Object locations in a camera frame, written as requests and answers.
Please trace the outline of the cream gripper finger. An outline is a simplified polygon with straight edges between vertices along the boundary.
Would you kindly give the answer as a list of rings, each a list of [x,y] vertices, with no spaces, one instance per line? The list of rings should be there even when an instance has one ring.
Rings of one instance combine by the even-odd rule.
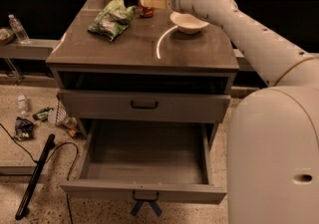
[[[156,8],[156,9],[167,9],[168,1],[167,0],[141,0],[141,4],[144,7]]]

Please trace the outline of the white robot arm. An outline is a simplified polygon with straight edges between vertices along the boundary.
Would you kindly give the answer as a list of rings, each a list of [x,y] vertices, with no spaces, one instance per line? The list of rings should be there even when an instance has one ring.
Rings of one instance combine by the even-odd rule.
[[[233,0],[141,0],[220,27],[265,82],[231,115],[229,224],[319,224],[319,59]]]

